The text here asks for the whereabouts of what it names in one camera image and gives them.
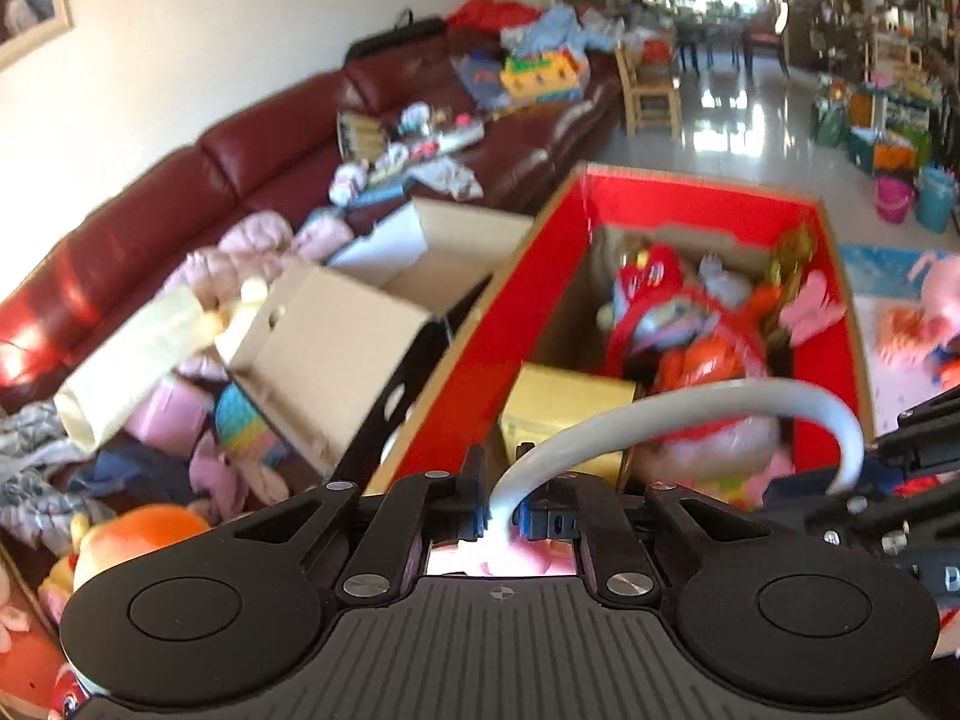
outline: yellow box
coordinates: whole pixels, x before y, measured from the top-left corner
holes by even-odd
[[[500,415],[510,463],[517,459],[517,447],[523,442],[544,442],[591,416],[625,406],[634,400],[636,388],[633,382],[525,362]],[[623,452],[611,452],[576,470],[616,485],[622,463]]]

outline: black bag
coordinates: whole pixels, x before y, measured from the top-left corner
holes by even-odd
[[[405,8],[400,11],[400,16],[397,18],[397,23],[394,24],[393,29],[365,37],[350,46],[347,49],[347,55],[344,57],[344,64],[354,59],[373,56],[375,53],[385,52],[387,49],[405,46],[408,43],[415,43],[424,40],[424,38],[445,33],[446,22],[439,16],[414,20],[413,11]]]

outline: box lid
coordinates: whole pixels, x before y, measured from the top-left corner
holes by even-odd
[[[332,470],[431,314],[347,276],[280,276],[229,363],[267,422]]]

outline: pink bucket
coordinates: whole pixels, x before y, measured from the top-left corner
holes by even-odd
[[[900,224],[910,211],[916,191],[914,188],[889,175],[877,178],[877,213],[884,221]]]

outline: blue bucket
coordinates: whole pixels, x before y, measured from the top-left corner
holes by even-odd
[[[957,181],[939,167],[920,170],[917,221],[933,232],[947,232],[950,212],[957,201]]]

